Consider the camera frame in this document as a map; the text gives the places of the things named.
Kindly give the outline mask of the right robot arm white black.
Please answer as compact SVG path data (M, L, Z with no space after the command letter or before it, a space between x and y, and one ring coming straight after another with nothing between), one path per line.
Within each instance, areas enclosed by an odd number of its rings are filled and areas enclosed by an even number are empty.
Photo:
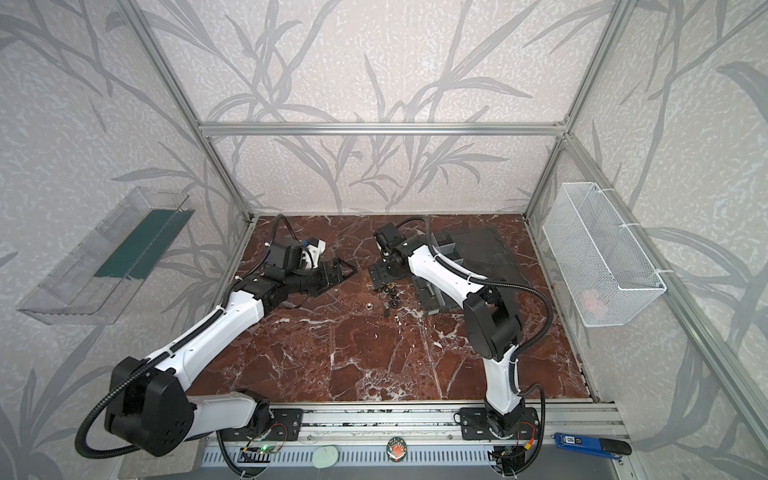
M468 270L438 252L423 235L406 239L377 233L375 240L382 255L369 268L376 289L390 279L416 276L462 307L467 338L484 362L489 429L500 439L512 437L526 408L525 393L518 383L518 357L552 324L553 308L547 297L530 287L490 280ZM536 296L546 311L544 326L527 341L517 310L517 291Z

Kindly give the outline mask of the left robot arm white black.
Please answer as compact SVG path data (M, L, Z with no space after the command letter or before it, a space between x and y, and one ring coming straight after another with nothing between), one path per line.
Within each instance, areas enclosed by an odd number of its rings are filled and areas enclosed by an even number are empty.
M266 398L247 390L189 395L189 388L236 337L290 295L317 297L356 272L339 258L312 269L250 272L234 280L223 303L182 336L143 359L125 358L114 367L110 391L94 414L104 418L107 432L128 444L105 455L143 450L160 457L187 440L221 430L243 430L250 436L267 432L273 418Z

